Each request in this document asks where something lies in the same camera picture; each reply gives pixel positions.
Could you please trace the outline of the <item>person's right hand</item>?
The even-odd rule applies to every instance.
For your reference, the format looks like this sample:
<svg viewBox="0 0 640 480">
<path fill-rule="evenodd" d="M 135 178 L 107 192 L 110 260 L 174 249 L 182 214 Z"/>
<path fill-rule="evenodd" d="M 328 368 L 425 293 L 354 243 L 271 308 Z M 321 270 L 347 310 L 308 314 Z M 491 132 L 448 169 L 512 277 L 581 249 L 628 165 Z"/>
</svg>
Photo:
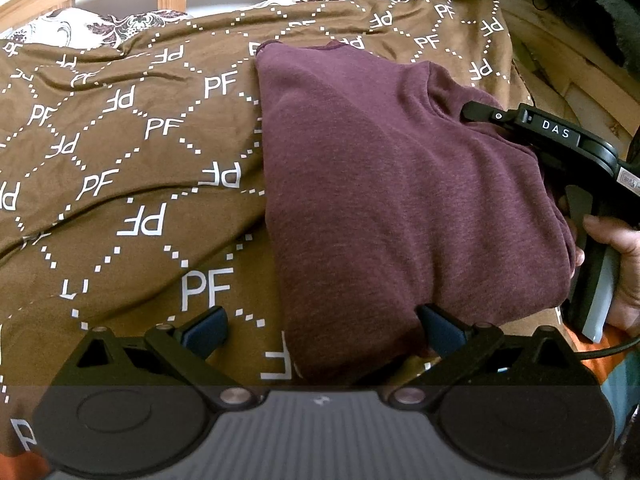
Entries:
<svg viewBox="0 0 640 480">
<path fill-rule="evenodd" d="M 639 335 L 639 231 L 623 220 L 586 214 L 582 226 L 598 243 L 620 254 L 618 278 L 606 322 L 631 337 Z"/>
</svg>

